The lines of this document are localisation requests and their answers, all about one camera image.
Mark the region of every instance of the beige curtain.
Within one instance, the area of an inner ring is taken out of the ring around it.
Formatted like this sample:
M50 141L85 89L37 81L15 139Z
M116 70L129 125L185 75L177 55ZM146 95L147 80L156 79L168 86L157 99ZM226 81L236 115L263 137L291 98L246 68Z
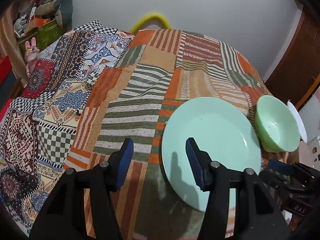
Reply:
M9 56L13 73L21 77L24 84L27 80L26 63L13 31L16 8L12 5L3 14L0 20L0 57Z

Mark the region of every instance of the green bowl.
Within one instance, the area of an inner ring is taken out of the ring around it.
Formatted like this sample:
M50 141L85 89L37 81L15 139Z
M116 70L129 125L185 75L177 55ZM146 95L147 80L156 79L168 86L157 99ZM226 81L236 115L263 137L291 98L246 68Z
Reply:
M297 122L278 98L268 95L259 98L255 126L261 144L268 152L293 152L299 146Z

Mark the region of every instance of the pink bunny toy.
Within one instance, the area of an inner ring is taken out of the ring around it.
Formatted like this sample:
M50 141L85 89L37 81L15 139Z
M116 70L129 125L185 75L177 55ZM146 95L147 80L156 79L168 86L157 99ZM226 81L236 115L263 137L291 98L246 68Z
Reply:
M31 73L35 69L40 50L36 47L36 38L31 39L31 45L30 42L26 41L24 46L26 47L24 58L27 62L27 76L30 77Z

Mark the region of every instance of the bed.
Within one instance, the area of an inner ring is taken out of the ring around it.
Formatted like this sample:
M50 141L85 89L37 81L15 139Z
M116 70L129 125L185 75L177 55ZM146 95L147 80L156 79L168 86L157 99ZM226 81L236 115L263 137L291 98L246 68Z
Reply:
M203 213L180 200L161 173L165 124L184 102L209 96L236 106L254 126L265 94L255 68L222 41L179 30L135 36L98 21L83 25L41 52L22 97L0 123L1 201L28 235L67 168L90 169L130 137L127 178L112 193L123 238L196 239ZM89 190L84 208L94 236ZM231 207L226 236L234 216Z

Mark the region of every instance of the mint green plate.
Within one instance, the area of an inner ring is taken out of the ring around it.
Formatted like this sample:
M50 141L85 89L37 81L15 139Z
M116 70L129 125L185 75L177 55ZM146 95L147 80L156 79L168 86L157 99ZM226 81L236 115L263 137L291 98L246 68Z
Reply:
M186 155L186 140L193 137L200 150L228 169L253 168L259 174L261 151L249 120L233 105L218 98L200 97L179 106L170 117L162 138L165 174L179 197L202 212L209 192L196 185ZM229 207L236 205L230 191Z

